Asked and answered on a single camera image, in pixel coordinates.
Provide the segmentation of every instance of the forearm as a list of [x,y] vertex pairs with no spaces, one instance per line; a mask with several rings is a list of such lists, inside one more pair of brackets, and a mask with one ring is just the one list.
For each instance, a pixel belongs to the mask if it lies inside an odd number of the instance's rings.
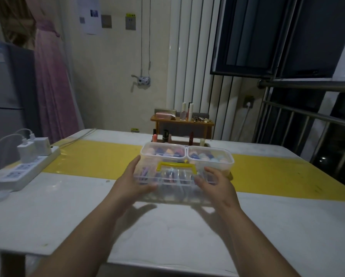
[[118,218],[112,202],[104,200],[40,263],[32,277],[95,276],[112,246]]
[[224,219],[229,227],[240,276],[299,277],[241,209],[228,210]]

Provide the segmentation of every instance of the charger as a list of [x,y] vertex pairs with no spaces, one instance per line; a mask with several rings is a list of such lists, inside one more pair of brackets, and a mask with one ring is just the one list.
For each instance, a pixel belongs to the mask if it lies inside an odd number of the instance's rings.
[[35,135],[32,133],[30,134],[29,141],[35,143],[38,155],[45,156],[52,153],[48,137],[35,137]]
[[36,160],[38,153],[34,142],[22,140],[22,144],[17,146],[18,153],[20,154],[20,160],[22,163],[31,163]]

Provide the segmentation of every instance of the yellow handle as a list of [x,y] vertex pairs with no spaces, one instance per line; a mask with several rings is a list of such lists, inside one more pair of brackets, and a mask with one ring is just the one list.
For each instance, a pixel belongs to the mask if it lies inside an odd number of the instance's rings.
[[170,167],[180,167],[180,168],[191,168],[193,174],[197,174],[195,165],[192,163],[177,163],[177,162],[160,162],[157,165],[157,171],[161,171],[161,166],[170,166]]

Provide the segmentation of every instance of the curtain tieback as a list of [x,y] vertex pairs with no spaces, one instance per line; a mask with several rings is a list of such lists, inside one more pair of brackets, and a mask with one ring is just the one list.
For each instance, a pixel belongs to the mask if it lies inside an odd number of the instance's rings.
[[60,36],[60,34],[55,30],[55,26],[53,24],[53,22],[51,22],[50,20],[40,20],[36,23],[36,28],[38,28],[39,30],[42,31],[46,31],[46,32],[53,32],[56,34],[57,37]]

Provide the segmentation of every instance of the open window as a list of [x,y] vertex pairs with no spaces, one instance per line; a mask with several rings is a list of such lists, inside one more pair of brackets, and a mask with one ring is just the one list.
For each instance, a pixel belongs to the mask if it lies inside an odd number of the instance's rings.
[[212,74],[332,78],[345,48],[345,0],[221,0]]

